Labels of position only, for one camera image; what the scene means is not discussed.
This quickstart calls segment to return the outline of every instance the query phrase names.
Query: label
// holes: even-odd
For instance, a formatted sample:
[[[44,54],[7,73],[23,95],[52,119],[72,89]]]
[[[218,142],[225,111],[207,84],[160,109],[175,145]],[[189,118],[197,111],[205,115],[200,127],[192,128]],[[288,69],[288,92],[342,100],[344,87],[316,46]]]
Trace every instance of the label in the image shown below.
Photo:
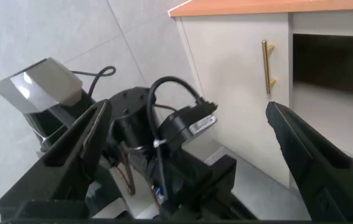
[[[190,125],[189,130],[192,134],[197,134],[205,128],[208,128],[209,126],[215,124],[217,120],[218,119],[215,117],[215,115],[208,115],[202,118],[201,120],[197,121],[196,123]]]

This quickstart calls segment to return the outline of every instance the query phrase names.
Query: cable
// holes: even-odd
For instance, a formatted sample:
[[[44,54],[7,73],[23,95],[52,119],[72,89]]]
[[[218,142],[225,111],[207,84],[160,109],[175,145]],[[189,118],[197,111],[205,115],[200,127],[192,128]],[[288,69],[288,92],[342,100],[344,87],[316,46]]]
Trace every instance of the cable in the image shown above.
[[[154,106],[158,107],[158,108],[164,108],[164,109],[168,109],[168,110],[171,110],[171,111],[177,111],[177,109],[171,107],[171,106],[167,106],[167,105],[160,105],[158,103],[156,103]]]
[[[155,81],[151,85],[150,90],[149,90],[147,104],[146,104],[146,113],[147,113],[147,119],[149,122],[151,132],[153,133],[154,138],[158,139],[158,140],[160,140],[161,137],[159,136],[159,133],[158,133],[157,124],[154,121],[154,113],[153,113],[154,100],[153,99],[154,99],[154,94],[155,94],[157,88],[161,84],[166,83],[166,82],[176,82],[176,83],[182,85],[184,88],[186,88],[186,90],[188,92],[191,93],[191,95],[193,95],[196,103],[200,103],[202,101],[202,99],[200,98],[198,93],[189,84],[187,84],[184,80],[181,80],[180,78],[162,77],[162,78],[159,78],[157,81]],[[161,185],[162,185],[161,187],[164,192],[165,198],[168,198],[168,191],[166,188],[166,181],[165,181],[165,175],[164,175],[164,164],[162,163],[162,156],[161,156],[161,147],[157,147],[157,157],[158,157],[159,173],[160,173]]]
[[[88,73],[88,72],[79,72],[79,71],[71,71],[74,74],[80,74],[80,75],[88,75],[88,76],[94,76],[95,78],[92,81],[92,84],[90,84],[88,96],[92,97],[93,90],[95,89],[96,83],[99,80],[100,77],[109,77],[115,74],[116,68],[114,66],[107,66],[103,69],[100,70],[97,74],[94,73]]]

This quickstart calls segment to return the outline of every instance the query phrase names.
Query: white cabinet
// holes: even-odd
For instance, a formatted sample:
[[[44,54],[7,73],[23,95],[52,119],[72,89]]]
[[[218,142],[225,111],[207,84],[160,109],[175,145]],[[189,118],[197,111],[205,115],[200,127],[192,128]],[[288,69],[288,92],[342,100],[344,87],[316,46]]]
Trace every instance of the white cabinet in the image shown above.
[[[289,169],[265,115],[269,101],[289,106],[292,33],[288,14],[182,17],[188,48],[205,97],[216,102],[216,139],[272,178],[289,186]],[[266,93],[262,40],[268,57]]]

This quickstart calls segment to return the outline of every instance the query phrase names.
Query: countertop edge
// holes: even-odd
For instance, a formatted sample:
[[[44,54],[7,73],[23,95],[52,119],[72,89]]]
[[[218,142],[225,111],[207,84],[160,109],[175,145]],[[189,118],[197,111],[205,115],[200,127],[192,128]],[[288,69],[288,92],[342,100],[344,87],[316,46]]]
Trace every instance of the countertop edge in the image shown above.
[[[227,5],[224,7],[211,7],[210,3],[203,3],[202,0],[190,0],[168,11],[170,17],[179,16],[213,16],[233,14],[264,14],[264,13],[286,13],[286,12],[314,12],[314,11],[346,11],[353,10],[353,1],[345,0],[345,4],[336,4],[336,1],[308,1],[246,6]]]

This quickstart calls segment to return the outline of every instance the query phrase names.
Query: floor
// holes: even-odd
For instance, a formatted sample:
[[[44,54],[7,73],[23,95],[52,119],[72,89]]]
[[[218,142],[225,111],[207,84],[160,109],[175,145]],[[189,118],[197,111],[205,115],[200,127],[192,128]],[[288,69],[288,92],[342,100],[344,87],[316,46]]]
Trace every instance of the floor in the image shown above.
[[[193,83],[176,23],[166,12],[182,2],[0,0],[0,80],[53,57],[86,72],[114,65],[117,73],[98,82],[96,100],[165,75]],[[87,89],[92,78],[79,78]],[[188,95],[174,94],[176,86],[160,91],[160,103],[192,103]],[[37,160],[38,150],[24,117],[0,96],[0,197]]]

